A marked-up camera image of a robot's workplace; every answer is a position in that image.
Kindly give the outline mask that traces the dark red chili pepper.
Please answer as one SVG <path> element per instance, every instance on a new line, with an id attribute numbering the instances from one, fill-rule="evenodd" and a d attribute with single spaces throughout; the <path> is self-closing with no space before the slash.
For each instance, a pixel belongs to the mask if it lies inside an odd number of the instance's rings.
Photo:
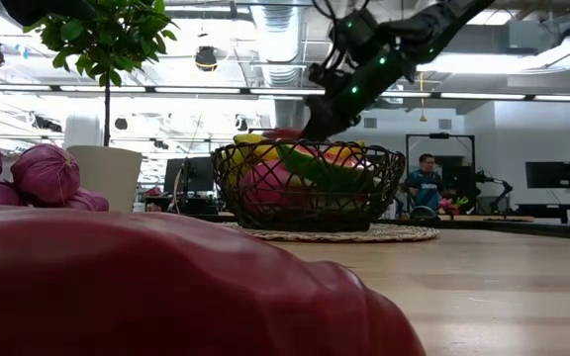
<path id="1" fill-rule="evenodd" d="M 291 128 L 275 128 L 269 131 L 264 131 L 261 134 L 267 139 L 299 139 L 301 137 L 301 131 Z"/>
<path id="2" fill-rule="evenodd" d="M 152 213 L 0 206 L 0 356 L 426 356 L 347 268 Z"/>

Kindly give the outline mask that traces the watermelon slice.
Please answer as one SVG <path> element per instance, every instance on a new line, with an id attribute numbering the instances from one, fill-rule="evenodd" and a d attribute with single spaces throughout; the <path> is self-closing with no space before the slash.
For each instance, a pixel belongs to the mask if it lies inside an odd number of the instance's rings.
<path id="1" fill-rule="evenodd" d="M 381 179 L 358 145 L 331 145 L 321 150 L 302 143 L 276 146 L 285 168 L 325 193 L 370 193 Z"/>

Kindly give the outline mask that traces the yellow banana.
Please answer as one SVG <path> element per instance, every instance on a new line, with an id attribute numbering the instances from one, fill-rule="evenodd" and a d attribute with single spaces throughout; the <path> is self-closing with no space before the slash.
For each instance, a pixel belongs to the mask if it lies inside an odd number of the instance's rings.
<path id="1" fill-rule="evenodd" d="M 261 134 L 257 133 L 241 133 L 234 136 L 235 144 L 241 143 L 258 143 L 264 140 L 274 140 L 267 139 Z M 362 141 L 357 141 L 354 145 L 342 148 L 341 146 L 335 146 L 328 148 L 326 151 L 327 158 L 335 158 L 336 156 L 340 159 L 346 158 L 351 154 L 359 154 L 361 152 L 361 147 L 364 145 Z M 270 144 L 260 144 L 254 150 L 253 153 L 258 156 L 262 161 L 277 160 L 280 158 L 278 150 L 272 148 Z"/>

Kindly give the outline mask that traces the pink dragon fruit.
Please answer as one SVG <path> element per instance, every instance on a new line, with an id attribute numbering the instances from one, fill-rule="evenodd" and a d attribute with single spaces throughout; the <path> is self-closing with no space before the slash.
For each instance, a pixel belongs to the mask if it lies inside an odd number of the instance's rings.
<path id="1" fill-rule="evenodd" d="M 290 173 L 278 160 L 262 161 L 250 168 L 239 182 L 243 209 L 250 214 L 307 211 L 311 181 Z"/>

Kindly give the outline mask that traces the yellow-green apple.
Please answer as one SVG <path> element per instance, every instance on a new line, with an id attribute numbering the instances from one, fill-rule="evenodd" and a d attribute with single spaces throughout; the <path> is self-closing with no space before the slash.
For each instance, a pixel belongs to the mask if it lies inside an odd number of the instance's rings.
<path id="1" fill-rule="evenodd" d="M 251 155 L 248 147 L 227 148 L 222 152 L 223 165 L 228 171 L 228 183 L 236 186 L 251 168 Z"/>

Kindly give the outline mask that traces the purple onion braid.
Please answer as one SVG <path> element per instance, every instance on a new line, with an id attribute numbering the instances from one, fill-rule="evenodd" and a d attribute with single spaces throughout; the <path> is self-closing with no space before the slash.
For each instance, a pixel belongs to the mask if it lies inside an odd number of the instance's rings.
<path id="1" fill-rule="evenodd" d="M 4 156 L 0 150 L 0 176 Z M 81 186 L 76 159 L 53 144 L 37 144 L 19 155 L 10 166 L 12 179 L 0 178 L 0 205 L 69 208 L 107 212 L 109 201 Z"/>

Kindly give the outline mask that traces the person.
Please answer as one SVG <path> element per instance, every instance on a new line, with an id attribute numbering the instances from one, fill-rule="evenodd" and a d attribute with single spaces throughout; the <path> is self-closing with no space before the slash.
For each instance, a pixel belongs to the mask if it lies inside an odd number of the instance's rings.
<path id="1" fill-rule="evenodd" d="M 435 159 L 430 153 L 419 158 L 419 169 L 411 172 L 401 185 L 407 194 L 410 218 L 416 220 L 435 219 L 439 201 L 445 192 L 441 176 L 435 171 Z"/>

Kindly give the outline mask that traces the pink background fruit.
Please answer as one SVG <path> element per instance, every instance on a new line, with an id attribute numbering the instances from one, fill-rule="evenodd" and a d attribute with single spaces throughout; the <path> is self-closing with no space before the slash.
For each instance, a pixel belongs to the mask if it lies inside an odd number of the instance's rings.
<path id="1" fill-rule="evenodd" d="M 438 205 L 438 212 L 443 215 L 459 215 L 460 209 L 469 203 L 469 199 L 467 197 L 461 198 L 441 198 L 439 200 Z"/>

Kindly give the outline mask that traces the dark background monitors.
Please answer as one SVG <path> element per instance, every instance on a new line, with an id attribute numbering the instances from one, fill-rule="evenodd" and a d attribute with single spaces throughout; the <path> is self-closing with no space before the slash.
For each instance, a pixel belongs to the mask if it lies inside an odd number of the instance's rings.
<path id="1" fill-rule="evenodd" d="M 167 161 L 164 192 L 170 203 L 166 210 L 189 216 L 216 215 L 215 177 L 210 156 Z"/>

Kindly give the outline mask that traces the black monitor on stand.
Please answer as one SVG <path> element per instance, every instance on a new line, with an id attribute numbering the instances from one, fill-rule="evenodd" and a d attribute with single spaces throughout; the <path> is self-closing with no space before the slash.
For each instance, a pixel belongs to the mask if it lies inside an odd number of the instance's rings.
<path id="1" fill-rule="evenodd" d="M 525 164 L 529 189 L 570 189 L 570 162 L 540 161 Z"/>

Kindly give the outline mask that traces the black background table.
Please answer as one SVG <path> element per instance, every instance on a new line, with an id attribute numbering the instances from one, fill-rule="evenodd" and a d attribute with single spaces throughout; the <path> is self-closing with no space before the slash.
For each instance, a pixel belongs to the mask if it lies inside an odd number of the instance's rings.
<path id="1" fill-rule="evenodd" d="M 538 219 L 558 219 L 561 223 L 569 223 L 570 204 L 518 204 L 516 212 L 522 216 Z"/>

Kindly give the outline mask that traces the green leafy plant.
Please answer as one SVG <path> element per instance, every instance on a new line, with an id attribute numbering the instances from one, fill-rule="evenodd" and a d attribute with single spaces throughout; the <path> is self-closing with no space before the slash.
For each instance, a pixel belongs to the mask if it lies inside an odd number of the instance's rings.
<path id="1" fill-rule="evenodd" d="M 90 14 L 67 15 L 53 10 L 23 27 L 37 33 L 42 44 L 55 53 L 52 66 L 69 72 L 74 68 L 104 89 L 103 144 L 110 142 L 111 89 L 123 85 L 121 74 L 142 70 L 143 63 L 158 62 L 166 54 L 166 41 L 174 41 L 178 26 L 166 15 L 164 0 L 47 0 Z"/>

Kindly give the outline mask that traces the silver ceiling duct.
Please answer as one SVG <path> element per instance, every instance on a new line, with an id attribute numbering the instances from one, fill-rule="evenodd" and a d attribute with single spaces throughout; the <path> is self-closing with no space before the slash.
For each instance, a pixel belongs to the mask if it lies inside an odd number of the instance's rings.
<path id="1" fill-rule="evenodd" d="M 257 43 L 263 80 L 268 88 L 301 85 L 301 39 L 303 12 L 300 7 L 251 6 L 258 31 Z"/>

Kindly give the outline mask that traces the black background gantry frame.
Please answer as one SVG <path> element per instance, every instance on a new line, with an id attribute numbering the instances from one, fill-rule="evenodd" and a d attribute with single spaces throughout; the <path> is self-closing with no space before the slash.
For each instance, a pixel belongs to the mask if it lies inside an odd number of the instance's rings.
<path id="1" fill-rule="evenodd" d="M 443 162 L 440 162 L 440 156 L 439 155 L 435 156 L 436 153 L 439 153 L 439 150 L 430 149 L 426 150 L 424 153 L 430 153 L 434 156 L 435 171 L 441 176 L 445 189 L 445 192 L 443 193 L 441 198 L 452 199 L 452 198 L 467 197 L 469 199 L 469 203 L 460 209 L 460 213 L 468 213 L 468 212 L 472 213 L 477 207 L 476 197 L 478 193 L 478 189 L 476 187 L 476 178 L 475 178 L 475 173 L 476 173 L 475 136 L 464 135 L 464 134 L 449 134 L 449 133 L 407 134 L 405 138 L 407 162 L 410 162 L 410 152 L 411 152 L 410 140 L 412 137 L 419 137 L 419 138 L 423 137 L 428 139 L 439 139 L 439 140 L 455 138 L 461 144 L 464 144 L 462 139 L 466 138 L 470 142 L 471 147 L 469 148 L 469 152 L 471 153 L 471 164 L 469 166 L 462 165 L 462 158 L 460 158 L 458 162 L 456 161 L 451 162 L 448 161 L 448 157 L 445 157 Z M 408 178 L 408 175 L 411 172 L 416 171 L 418 169 L 419 169 L 419 160 L 417 162 L 416 167 L 407 169 L 406 179 Z M 409 210 L 411 207 L 412 204 L 408 202 Z"/>

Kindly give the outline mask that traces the black metal table frame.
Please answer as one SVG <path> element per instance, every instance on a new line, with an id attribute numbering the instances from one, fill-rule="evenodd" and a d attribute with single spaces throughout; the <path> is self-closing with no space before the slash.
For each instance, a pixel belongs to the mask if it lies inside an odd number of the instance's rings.
<path id="1" fill-rule="evenodd" d="M 188 216 L 188 219 L 205 221 L 222 225 L 222 223 L 237 223 L 232 215 L 205 215 L 205 216 Z M 380 220 L 375 223 L 387 223 L 397 225 L 413 225 L 422 227 L 432 227 L 439 230 L 439 235 L 444 230 L 484 230 L 495 232 L 506 232 L 524 235 L 549 236 L 556 238 L 570 239 L 570 224 L 541 224 L 535 222 L 522 222 L 512 220 Z"/>

